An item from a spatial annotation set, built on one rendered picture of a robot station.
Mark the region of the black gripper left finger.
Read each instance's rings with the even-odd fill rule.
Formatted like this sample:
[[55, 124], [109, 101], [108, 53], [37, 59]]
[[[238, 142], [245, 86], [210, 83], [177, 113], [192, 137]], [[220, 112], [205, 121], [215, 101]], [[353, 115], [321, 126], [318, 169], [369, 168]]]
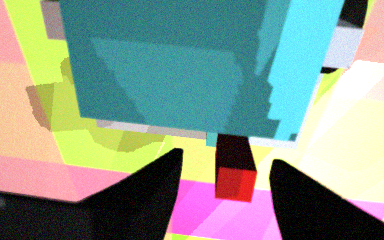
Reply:
[[0, 191], [0, 240], [164, 240], [183, 148], [77, 202]]

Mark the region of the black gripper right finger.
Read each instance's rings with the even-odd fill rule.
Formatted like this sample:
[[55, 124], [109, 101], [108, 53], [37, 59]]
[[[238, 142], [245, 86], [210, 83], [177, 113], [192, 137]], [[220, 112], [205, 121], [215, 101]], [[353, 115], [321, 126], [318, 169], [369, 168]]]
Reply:
[[282, 159], [268, 174], [281, 240], [384, 240], [384, 221]]

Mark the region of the red-headed pin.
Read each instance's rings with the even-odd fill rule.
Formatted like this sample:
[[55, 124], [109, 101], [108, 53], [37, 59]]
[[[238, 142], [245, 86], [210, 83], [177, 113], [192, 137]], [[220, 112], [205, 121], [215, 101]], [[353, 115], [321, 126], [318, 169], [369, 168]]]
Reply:
[[215, 199], [251, 202], [258, 169], [247, 136], [217, 135]]

